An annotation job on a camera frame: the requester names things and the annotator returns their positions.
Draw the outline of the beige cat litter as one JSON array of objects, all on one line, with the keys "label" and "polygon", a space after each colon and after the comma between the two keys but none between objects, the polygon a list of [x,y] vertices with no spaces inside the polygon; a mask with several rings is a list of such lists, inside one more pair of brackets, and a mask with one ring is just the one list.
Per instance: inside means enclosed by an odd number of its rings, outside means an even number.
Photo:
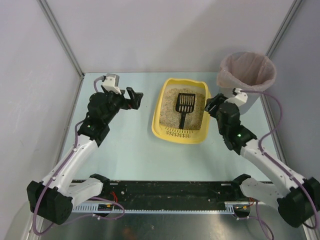
[{"label": "beige cat litter", "polygon": [[185,88],[171,88],[166,89],[163,94],[159,123],[169,128],[178,129],[181,120],[181,114],[176,111],[176,103],[179,93],[195,94],[195,104],[192,113],[188,113],[185,117],[185,130],[199,130],[202,125],[205,105],[205,95],[195,89]]}]

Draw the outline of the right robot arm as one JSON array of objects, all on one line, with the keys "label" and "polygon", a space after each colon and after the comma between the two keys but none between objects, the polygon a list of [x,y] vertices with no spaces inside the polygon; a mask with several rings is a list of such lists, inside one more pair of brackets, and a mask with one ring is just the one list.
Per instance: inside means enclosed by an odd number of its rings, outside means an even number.
[{"label": "right robot arm", "polygon": [[315,178],[305,178],[280,160],[273,157],[262,145],[262,140],[244,127],[240,121],[239,107],[247,101],[246,91],[227,98],[219,93],[206,101],[204,110],[217,121],[218,132],[226,147],[255,165],[271,180],[273,185],[259,183],[242,174],[234,183],[241,193],[278,210],[282,219],[291,227],[306,225],[314,217],[320,221],[320,183]]}]

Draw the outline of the yellow litter box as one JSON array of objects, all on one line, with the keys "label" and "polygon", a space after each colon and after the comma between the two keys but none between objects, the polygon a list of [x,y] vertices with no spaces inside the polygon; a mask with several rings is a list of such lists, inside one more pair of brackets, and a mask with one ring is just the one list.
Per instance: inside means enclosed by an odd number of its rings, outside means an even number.
[{"label": "yellow litter box", "polygon": [[204,112],[202,114],[202,123],[199,130],[172,128],[160,123],[161,106],[165,92],[170,89],[183,88],[189,88],[197,93],[203,94],[206,99],[211,97],[208,85],[203,81],[183,78],[167,79],[158,95],[158,99],[154,109],[151,129],[156,137],[165,141],[178,144],[199,144],[203,142],[208,135],[210,116],[207,112]]}]

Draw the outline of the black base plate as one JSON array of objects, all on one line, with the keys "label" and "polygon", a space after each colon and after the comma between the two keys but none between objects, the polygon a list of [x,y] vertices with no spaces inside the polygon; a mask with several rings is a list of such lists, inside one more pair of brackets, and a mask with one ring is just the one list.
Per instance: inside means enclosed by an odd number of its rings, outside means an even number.
[{"label": "black base plate", "polygon": [[98,195],[125,207],[199,210],[224,202],[245,202],[248,197],[227,181],[111,181]]}]

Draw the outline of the black litter scoop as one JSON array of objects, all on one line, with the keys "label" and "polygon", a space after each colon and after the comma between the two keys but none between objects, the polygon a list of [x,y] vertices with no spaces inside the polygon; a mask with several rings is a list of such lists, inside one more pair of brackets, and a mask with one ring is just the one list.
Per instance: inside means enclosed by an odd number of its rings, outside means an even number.
[{"label": "black litter scoop", "polygon": [[186,115],[194,111],[196,101],[195,93],[180,92],[177,96],[175,111],[180,113],[179,129],[183,130],[185,126]]}]

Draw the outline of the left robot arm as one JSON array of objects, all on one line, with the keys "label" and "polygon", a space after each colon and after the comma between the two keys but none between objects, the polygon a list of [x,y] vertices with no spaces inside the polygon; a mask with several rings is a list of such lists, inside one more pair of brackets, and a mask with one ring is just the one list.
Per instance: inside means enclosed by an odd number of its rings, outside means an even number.
[{"label": "left robot arm", "polygon": [[111,192],[110,180],[92,174],[84,182],[72,187],[71,183],[89,156],[102,144],[110,131],[109,124],[120,110],[137,110],[144,96],[131,87],[120,93],[104,90],[90,96],[85,119],[75,125],[75,140],[69,152],[40,182],[27,186],[30,210],[56,225],[67,221],[74,207]]}]

